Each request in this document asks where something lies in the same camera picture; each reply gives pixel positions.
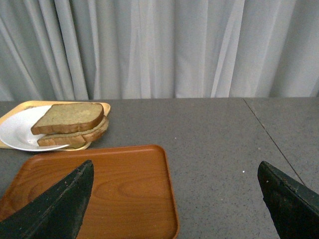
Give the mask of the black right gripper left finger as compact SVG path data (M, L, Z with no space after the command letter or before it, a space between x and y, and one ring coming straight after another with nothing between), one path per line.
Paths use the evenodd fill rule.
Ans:
M86 160L26 206L1 221L2 239L75 239L83 224L94 181Z

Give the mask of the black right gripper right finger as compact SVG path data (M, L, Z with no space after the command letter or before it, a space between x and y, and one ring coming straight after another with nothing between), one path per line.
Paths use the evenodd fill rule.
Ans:
M319 195L266 161L257 173L263 200L281 239L319 237Z

